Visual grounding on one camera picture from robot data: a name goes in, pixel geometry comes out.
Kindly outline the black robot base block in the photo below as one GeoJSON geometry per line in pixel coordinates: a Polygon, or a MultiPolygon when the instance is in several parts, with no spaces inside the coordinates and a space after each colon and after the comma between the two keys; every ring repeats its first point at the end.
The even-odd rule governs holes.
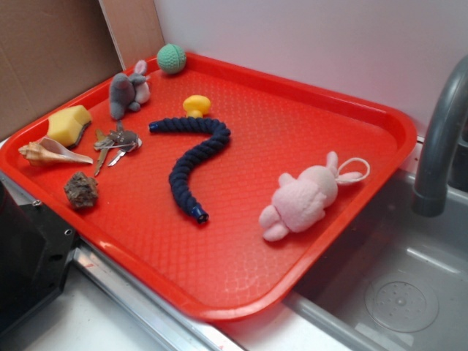
{"type": "Polygon", "coordinates": [[[57,298],[78,241],[45,204],[19,205],[1,185],[1,335],[57,298]]]}

